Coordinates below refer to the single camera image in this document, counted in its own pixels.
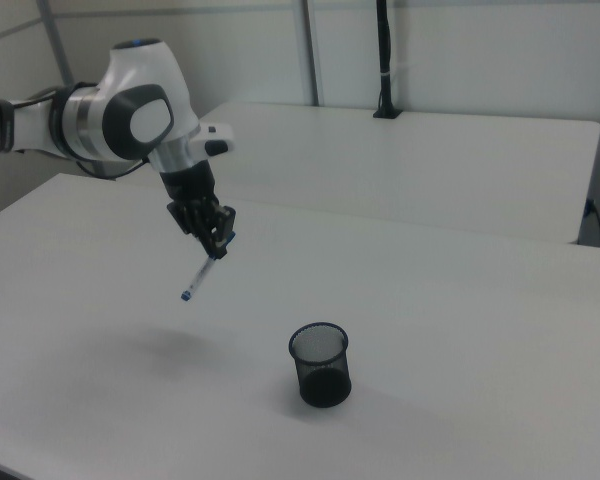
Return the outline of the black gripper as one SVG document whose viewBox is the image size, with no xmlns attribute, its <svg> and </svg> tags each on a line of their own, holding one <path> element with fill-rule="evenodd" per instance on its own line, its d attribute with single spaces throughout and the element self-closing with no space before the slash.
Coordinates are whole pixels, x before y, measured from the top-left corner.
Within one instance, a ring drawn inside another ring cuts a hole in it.
<svg viewBox="0 0 600 480">
<path fill-rule="evenodd" d="M 161 173 L 160 178 L 171 199 L 167 210 L 182 232 L 197 239 L 208 256 L 223 258 L 235 237 L 236 211 L 222 206 L 216 212 L 219 203 L 210 165 L 196 164 L 178 172 Z"/>
</svg>

